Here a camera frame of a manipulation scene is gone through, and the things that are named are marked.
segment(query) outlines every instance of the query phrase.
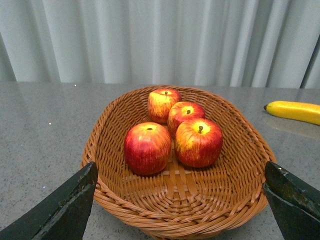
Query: apple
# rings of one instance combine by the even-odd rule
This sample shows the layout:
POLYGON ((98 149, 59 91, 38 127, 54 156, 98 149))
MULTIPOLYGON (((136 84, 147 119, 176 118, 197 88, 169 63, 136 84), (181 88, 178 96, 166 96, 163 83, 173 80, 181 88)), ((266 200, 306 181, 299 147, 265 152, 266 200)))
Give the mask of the apple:
POLYGON ((189 167, 201 168, 213 164, 218 159, 222 146, 222 130, 209 119, 186 120, 175 133, 176 157, 189 167))
POLYGON ((167 123, 170 109, 180 101, 182 101, 181 94, 174 89, 163 88, 150 92, 148 96, 150 118, 159 124, 167 123))
POLYGON ((202 106, 195 102, 177 102, 169 111, 167 127, 173 139, 176 138, 176 131, 179 125, 189 119, 202 118, 206 116, 202 106))
POLYGON ((144 122, 131 128, 124 138, 124 160, 138 175, 162 171, 171 153, 168 130, 155 122, 144 122))

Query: red apple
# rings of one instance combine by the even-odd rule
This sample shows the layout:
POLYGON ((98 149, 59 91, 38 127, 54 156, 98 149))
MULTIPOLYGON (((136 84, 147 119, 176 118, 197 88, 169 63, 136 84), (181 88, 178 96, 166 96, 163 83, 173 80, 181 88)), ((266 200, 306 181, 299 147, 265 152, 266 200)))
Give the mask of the red apple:
POLYGON ((181 100, 181 94, 174 89, 164 88, 150 92, 148 97, 150 118, 159 124, 167 123, 170 109, 181 100))
POLYGON ((125 162, 134 173, 158 173, 165 168, 170 157, 170 134, 155 122, 137 124, 126 134, 123 152, 125 162))
POLYGON ((180 124, 175 133, 176 157, 186 166, 201 168, 213 164, 223 145, 219 125, 204 118, 193 118, 180 124))
POLYGON ((168 116, 167 126, 171 137, 176 138, 177 128, 182 122, 196 118, 204 119, 205 116, 205 110, 199 104, 188 101, 177 102, 170 109, 168 116))

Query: apple stem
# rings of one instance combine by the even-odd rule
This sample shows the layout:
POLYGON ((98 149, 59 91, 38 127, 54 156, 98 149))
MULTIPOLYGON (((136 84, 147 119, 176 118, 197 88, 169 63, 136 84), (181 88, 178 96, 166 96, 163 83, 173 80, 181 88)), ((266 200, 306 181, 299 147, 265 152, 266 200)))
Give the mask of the apple stem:
POLYGON ((201 131, 204 129, 204 127, 203 126, 199 126, 199 131, 198 131, 198 134, 200 134, 201 133, 201 131))

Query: basket rim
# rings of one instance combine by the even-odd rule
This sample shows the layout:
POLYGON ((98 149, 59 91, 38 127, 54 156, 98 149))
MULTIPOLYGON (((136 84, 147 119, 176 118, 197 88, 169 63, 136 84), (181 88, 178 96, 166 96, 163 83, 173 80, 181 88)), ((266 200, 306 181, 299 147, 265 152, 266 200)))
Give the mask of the basket rim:
MULTIPOLYGON (((132 94, 134 92, 140 92, 140 93, 141 91, 151 92, 153 90, 162 89, 162 88, 188 89, 189 91, 198 91, 198 92, 206 93, 207 95, 212 95, 216 99, 221 100, 222 103, 228 104, 229 107, 232 108, 233 113, 239 115, 243 124, 247 125, 250 131, 254 134, 254 137, 257 139, 257 143, 259 142, 258 148, 260 150, 263 150, 266 153, 266 156, 268 156, 267 161, 273 161, 275 163, 277 162, 276 157, 273 151, 271 150, 271 148, 269 147, 268 143, 262 138, 258 130, 248 121, 248 119, 240 112, 240 110, 233 103, 221 97, 220 95, 217 95, 215 93, 202 90, 193 86, 178 86, 178 85, 163 84, 163 85, 149 85, 149 86, 128 91, 122 94, 121 96, 115 98, 114 100, 112 100, 105 107, 99 119, 97 120, 94 128, 92 129, 90 137, 85 145, 85 149, 82 154, 82 161, 80 164, 80 168, 83 168, 87 163, 91 161, 95 161, 96 152, 97 152, 96 146, 97 146, 99 137, 101 135, 101 132, 103 130, 103 126, 106 124, 108 120, 108 116, 104 115, 106 110, 109 110, 109 112, 112 113, 112 111, 117 107, 117 103, 121 102, 121 100, 125 99, 129 94, 132 94)), ((225 212, 224 214, 220 213, 226 217, 225 218, 226 223, 222 225, 221 224, 218 225, 214 230, 211 230, 210 233, 214 234, 222 230, 228 230, 228 229, 239 227, 240 225, 244 224, 249 219, 251 219, 250 217, 245 221, 242 221, 241 216, 253 217, 254 215, 261 212, 268 204, 267 198, 261 189, 258 189, 255 195, 256 195, 255 199, 252 199, 251 197, 244 198, 243 201, 238 202, 235 206, 226 208, 224 211, 225 212), (246 206, 250 201, 252 203, 251 207, 246 206)), ((183 230, 188 232, 190 228, 194 227, 194 224, 182 225, 178 221, 173 221, 177 217, 174 214, 173 215, 166 214, 166 216, 164 216, 163 213, 157 213, 157 212, 147 210, 145 208, 134 205, 133 203, 120 198, 113 191, 111 191, 106 184, 103 183, 100 177, 98 177, 97 185, 94 192, 94 199, 97 201, 99 205, 104 207, 108 212, 110 212, 117 218, 121 219, 126 224, 144 229, 150 234, 156 234, 156 235, 160 234, 161 236, 164 236, 164 237, 172 237, 172 234, 168 234, 168 230, 162 229, 161 226, 163 226, 163 224, 162 225, 159 224, 160 226, 157 227, 155 222, 157 223, 170 222, 170 225, 172 226, 170 232, 174 233, 175 231, 179 230, 180 232, 179 236, 183 235, 182 234, 184 232, 183 230), (160 219, 158 215, 163 215, 166 220, 160 219)), ((219 216, 214 216, 214 214, 212 214, 211 216, 208 216, 206 220, 212 221, 218 217, 219 216)), ((207 222, 204 220, 204 221, 200 221, 200 223, 205 225, 207 222)))

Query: curtain fold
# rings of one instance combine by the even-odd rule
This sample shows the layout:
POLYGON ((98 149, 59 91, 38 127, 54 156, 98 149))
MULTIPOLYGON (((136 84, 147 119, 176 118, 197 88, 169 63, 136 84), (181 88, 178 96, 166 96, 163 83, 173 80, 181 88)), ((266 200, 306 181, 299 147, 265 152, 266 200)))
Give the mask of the curtain fold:
POLYGON ((0 82, 320 88, 319 36, 314 0, 0 0, 0 82))

